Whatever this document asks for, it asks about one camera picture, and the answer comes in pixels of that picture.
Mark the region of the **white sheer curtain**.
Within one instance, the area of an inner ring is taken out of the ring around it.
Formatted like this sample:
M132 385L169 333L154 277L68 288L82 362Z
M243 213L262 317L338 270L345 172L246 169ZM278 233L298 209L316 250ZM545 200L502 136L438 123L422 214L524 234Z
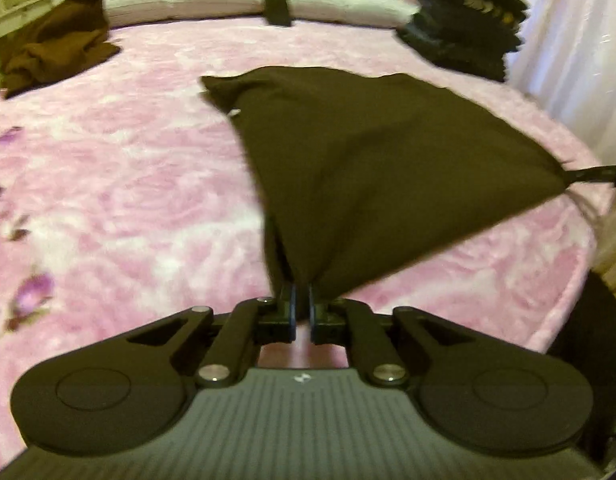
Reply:
M616 164L616 0L524 0L508 81Z

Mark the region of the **black smartphone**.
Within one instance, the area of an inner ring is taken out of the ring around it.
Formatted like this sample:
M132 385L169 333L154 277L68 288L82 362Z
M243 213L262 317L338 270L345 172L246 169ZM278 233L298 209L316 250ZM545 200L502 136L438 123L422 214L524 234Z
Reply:
M287 0L263 0L263 3L265 3L263 16L269 25L291 27L293 19Z

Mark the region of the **dark olive long-sleeve garment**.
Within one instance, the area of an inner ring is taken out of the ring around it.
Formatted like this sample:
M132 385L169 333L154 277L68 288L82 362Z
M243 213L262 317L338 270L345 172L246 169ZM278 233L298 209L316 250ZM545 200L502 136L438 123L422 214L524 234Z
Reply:
M343 296L567 188L530 136L407 74L267 66L201 84L244 148L275 292Z

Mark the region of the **stack of folded dark clothes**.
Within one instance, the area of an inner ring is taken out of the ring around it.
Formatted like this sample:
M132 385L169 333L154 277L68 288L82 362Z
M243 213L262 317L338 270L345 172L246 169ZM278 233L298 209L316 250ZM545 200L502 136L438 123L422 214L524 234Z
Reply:
M519 50L524 0L417 0L419 10L396 36L434 65L496 82L506 55Z

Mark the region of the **pink floral bed blanket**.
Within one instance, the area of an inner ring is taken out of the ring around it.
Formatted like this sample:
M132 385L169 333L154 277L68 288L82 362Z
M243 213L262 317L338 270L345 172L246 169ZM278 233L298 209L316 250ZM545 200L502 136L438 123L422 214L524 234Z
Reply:
M439 70L388 29L235 18L126 27L110 41L122 52L92 70L0 94L0 469L24 448L9 404L26 370L197 304L227 312L269 295L259 200L199 77L269 65L410 74L489 108L562 164L598 164L514 89ZM545 351L578 299L613 201L611 186L572 186L347 296Z

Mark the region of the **brown crumpled garment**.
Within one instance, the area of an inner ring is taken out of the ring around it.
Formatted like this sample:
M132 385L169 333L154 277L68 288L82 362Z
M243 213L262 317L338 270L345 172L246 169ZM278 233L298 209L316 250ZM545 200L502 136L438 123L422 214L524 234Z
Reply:
M108 61L122 50L108 38L104 0L64 0L0 38L4 96L56 84Z

